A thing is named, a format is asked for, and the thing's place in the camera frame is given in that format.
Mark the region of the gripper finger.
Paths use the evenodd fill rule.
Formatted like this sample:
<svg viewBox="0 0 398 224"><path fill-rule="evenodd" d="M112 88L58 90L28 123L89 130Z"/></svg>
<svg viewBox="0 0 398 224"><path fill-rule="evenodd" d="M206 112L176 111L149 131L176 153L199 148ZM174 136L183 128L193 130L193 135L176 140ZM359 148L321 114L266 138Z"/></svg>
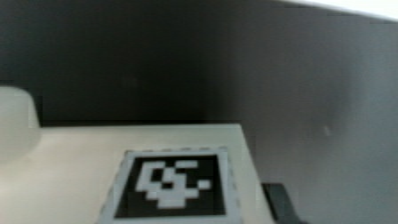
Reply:
<svg viewBox="0 0 398 224"><path fill-rule="evenodd" d="M284 185L263 183L261 187L275 224L309 224L298 218Z"/></svg>

